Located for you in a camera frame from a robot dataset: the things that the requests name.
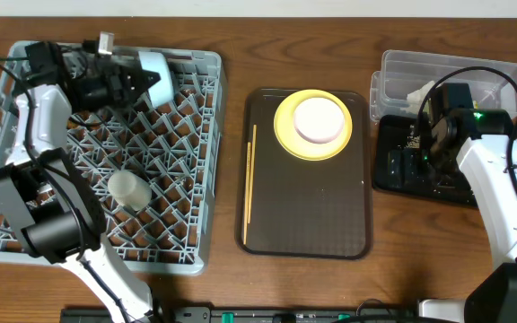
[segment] black base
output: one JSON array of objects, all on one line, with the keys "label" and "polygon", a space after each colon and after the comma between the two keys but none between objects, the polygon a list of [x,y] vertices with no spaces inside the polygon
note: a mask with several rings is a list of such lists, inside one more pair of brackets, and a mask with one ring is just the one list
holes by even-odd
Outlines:
[{"label": "black base", "polygon": [[477,206],[464,176],[444,175],[428,162],[426,151],[409,148],[415,118],[381,118],[374,161],[374,188],[403,195]]},{"label": "black base", "polygon": [[499,266],[466,300],[467,323],[517,323],[517,259]]},{"label": "black base", "polygon": [[[411,318],[416,315],[416,312],[380,304],[368,304],[359,310],[359,314]],[[172,316],[174,319],[171,323],[333,323],[339,319],[356,316],[356,310],[210,310],[205,307],[192,307],[176,309]],[[61,311],[60,323],[110,322],[107,310]]]}]

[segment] plastic rack grid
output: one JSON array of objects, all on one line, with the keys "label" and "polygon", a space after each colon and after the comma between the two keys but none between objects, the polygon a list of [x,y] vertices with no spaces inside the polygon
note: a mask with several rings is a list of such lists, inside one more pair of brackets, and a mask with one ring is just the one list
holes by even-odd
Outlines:
[{"label": "plastic rack grid", "polygon": [[[25,56],[25,46],[31,43],[17,42],[9,56]],[[167,58],[174,101],[153,107],[144,96],[129,111],[111,110],[99,127],[69,129],[67,146],[75,167],[103,205],[111,243],[131,270],[200,274],[208,261],[224,120],[226,79],[221,58],[206,51],[124,47],[115,47],[115,55],[122,53],[129,59],[141,50],[161,52]],[[83,64],[75,54],[67,54],[66,60],[74,69]],[[21,62],[8,66],[17,74],[28,69]],[[13,145],[17,125],[12,88],[13,80],[2,74],[0,167]],[[117,205],[107,190],[115,170],[130,170],[150,184],[149,206],[134,212]],[[48,265],[44,258],[21,253],[1,214],[0,262]]]}]

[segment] brown tray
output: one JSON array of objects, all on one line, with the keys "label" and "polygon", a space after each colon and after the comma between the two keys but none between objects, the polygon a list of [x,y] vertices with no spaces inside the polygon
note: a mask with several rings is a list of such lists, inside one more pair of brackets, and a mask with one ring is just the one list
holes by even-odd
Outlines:
[{"label": "brown tray", "polygon": [[[247,99],[236,240],[252,254],[362,258],[372,245],[368,105],[359,94],[331,92],[350,111],[353,134],[336,156],[305,161],[282,147],[273,125],[280,102],[296,91],[260,89]],[[252,142],[254,125],[255,165],[245,244],[247,143]]]}]

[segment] clear plastic container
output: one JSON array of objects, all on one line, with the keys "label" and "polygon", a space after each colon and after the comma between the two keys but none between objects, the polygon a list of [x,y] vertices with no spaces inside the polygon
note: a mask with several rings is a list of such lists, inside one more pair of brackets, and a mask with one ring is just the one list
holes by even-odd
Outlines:
[{"label": "clear plastic container", "polygon": [[[406,110],[407,95],[430,81],[469,66],[486,66],[502,71],[517,83],[517,64],[487,59],[387,50],[382,55],[380,72],[372,75],[370,93],[371,119],[384,115],[415,117]],[[513,87],[502,77],[486,71],[469,71],[450,78],[447,82],[467,83],[472,99],[484,109],[504,109],[513,118],[517,99]]]}]

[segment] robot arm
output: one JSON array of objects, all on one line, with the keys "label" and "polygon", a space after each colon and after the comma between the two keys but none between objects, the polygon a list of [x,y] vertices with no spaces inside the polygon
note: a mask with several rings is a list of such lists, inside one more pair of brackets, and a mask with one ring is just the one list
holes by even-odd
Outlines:
[{"label": "robot arm", "polygon": [[465,302],[422,301],[420,315],[465,323],[517,323],[517,120],[514,126],[503,110],[474,109],[465,83],[445,83],[431,94],[429,115],[420,116],[428,126],[418,122],[415,127],[421,148],[428,151],[433,170],[466,178],[482,214],[495,271]]},{"label": "robot arm", "polygon": [[[26,51],[31,74],[25,82],[35,106],[27,93],[15,100],[19,121],[13,150],[0,169],[0,210],[27,253],[77,275],[113,322],[160,322],[162,311],[149,286],[133,275],[105,235],[101,204],[66,152],[66,125],[75,112],[106,105],[125,109],[144,92],[156,105],[172,100],[169,67],[159,53],[139,53],[140,67],[98,55],[95,66],[101,70],[74,79],[59,45],[40,42]],[[55,198],[41,202],[42,194]]]},{"label": "robot arm", "polygon": [[[472,187],[490,240],[494,269],[517,258],[517,196],[506,170],[507,135],[468,138],[457,163]],[[517,165],[517,140],[513,145]]]}]

